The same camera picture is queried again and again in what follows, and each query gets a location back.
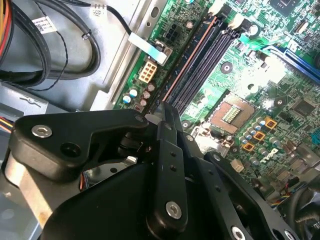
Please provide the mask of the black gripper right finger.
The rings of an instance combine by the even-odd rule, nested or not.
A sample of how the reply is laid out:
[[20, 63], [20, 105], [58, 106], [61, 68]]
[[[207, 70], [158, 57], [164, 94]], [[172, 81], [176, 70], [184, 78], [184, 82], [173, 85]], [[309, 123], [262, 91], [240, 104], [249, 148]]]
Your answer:
[[297, 240], [294, 230], [215, 152], [202, 154], [173, 110], [184, 169], [195, 180], [196, 207], [214, 240]]

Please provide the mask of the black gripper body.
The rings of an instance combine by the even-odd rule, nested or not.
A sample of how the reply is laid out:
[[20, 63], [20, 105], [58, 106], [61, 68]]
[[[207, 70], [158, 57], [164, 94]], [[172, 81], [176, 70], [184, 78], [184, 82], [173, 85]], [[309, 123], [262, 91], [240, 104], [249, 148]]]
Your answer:
[[43, 240], [222, 240], [207, 196], [176, 163], [137, 164], [68, 199]]

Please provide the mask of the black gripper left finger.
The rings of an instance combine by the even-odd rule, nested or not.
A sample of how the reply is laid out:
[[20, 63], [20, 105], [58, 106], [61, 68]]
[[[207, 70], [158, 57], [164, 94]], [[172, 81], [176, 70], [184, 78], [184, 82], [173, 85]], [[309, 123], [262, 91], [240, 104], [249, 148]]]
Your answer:
[[178, 164], [173, 108], [153, 123], [133, 109], [29, 115], [9, 140], [9, 182], [18, 188], [42, 229], [65, 201], [135, 165]]

